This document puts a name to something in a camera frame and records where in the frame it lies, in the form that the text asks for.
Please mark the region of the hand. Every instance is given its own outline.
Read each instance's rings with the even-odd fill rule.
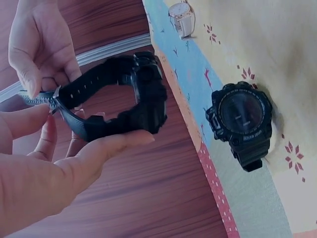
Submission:
[[[81,76],[57,0],[20,0],[9,37],[9,63],[31,98]]]
[[[34,152],[12,155],[14,139],[41,127]],[[108,159],[132,146],[154,141],[149,132],[142,130],[88,144],[73,134],[66,158],[52,163],[57,135],[47,105],[0,113],[0,135],[0,237],[60,213],[99,178]]]

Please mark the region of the yellow fabric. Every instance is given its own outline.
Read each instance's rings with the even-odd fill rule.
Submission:
[[[171,6],[179,1],[164,2]],[[317,1],[188,3],[196,16],[193,40],[222,83],[238,82],[245,77],[266,91],[273,101],[277,131],[266,162],[291,231],[296,234],[315,230]],[[212,27],[210,33],[207,25]],[[211,34],[216,35],[212,36],[215,40],[210,41]]]

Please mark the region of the patterned fabric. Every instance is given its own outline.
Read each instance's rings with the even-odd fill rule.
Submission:
[[[168,8],[143,0],[152,44],[183,114],[231,238],[317,237],[317,2],[189,0],[182,41]],[[205,119],[211,93],[241,80],[267,92],[273,137],[264,167],[244,172]]]

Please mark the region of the white watch strap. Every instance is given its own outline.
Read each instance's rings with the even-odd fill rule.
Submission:
[[[181,19],[179,19],[181,32],[181,37],[189,36],[193,33],[193,16],[187,15]]]

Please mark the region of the black digital watch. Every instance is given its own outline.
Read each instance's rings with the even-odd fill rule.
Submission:
[[[107,85],[133,86],[137,104],[107,121],[102,116],[82,119],[71,111]],[[59,110],[71,130],[87,142],[138,129],[156,134],[167,119],[166,88],[151,52],[108,58],[68,85],[55,92],[40,92],[35,99],[25,90],[18,94],[27,105],[48,103],[52,113]]]
[[[214,91],[211,101],[206,119],[214,138],[229,142],[234,158],[245,171],[261,168],[272,136],[272,104],[266,94],[241,81]]]

